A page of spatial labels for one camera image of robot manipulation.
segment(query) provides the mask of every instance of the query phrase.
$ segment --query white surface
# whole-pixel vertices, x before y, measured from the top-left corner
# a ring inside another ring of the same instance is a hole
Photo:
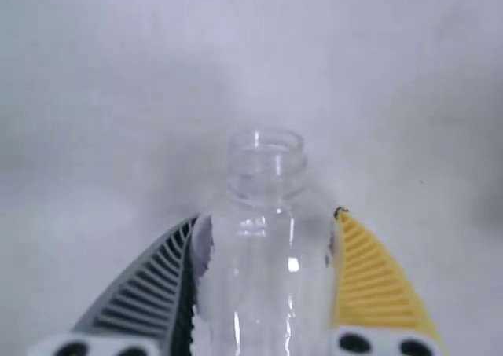
[[[160,356],[155,340],[136,336],[89,336],[75,333],[44,339],[29,350],[28,356],[51,356],[71,343],[85,344],[86,356],[120,356],[121,352],[138,348],[145,352],[145,356]]]
[[[0,344],[67,330],[291,127],[455,355],[503,336],[501,0],[0,0]]]
[[[430,350],[431,356],[442,356],[440,347],[432,339],[415,332],[358,326],[341,326],[332,332],[332,349],[337,350],[334,356],[355,355],[355,352],[344,350],[340,346],[341,338],[346,335],[361,336],[369,343],[371,351],[366,356],[404,356],[400,347],[403,342],[410,340],[422,343]]]

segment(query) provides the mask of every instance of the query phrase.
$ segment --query bottle rim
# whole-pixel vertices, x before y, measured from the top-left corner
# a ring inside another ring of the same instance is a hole
[[[280,127],[254,127],[234,134],[229,142],[229,151],[239,151],[246,148],[246,152],[264,153],[260,148],[271,143],[280,148],[270,152],[284,154],[303,152],[304,139],[293,130]]]

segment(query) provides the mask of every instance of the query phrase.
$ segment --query black screw hole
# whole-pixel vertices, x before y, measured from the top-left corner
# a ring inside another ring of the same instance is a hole
[[[339,339],[339,347],[353,354],[366,354],[370,352],[370,343],[363,336],[349,333]]]
[[[60,348],[54,356],[86,356],[87,345],[83,342],[71,342]]]
[[[405,340],[400,344],[400,351],[406,356],[433,356],[430,348],[419,340]]]
[[[117,356],[147,356],[147,352],[140,347],[129,347]]]

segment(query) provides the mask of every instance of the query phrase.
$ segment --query plastic bottle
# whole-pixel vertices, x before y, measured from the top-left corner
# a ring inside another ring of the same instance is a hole
[[[191,247],[212,356],[329,354],[334,221],[306,170],[298,134],[231,140],[225,192],[199,217]]]

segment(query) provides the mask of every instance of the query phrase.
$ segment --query bottle neck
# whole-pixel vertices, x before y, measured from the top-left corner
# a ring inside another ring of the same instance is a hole
[[[227,188],[255,206],[277,206],[302,192],[307,160],[303,139],[276,129],[238,134],[229,144]]]

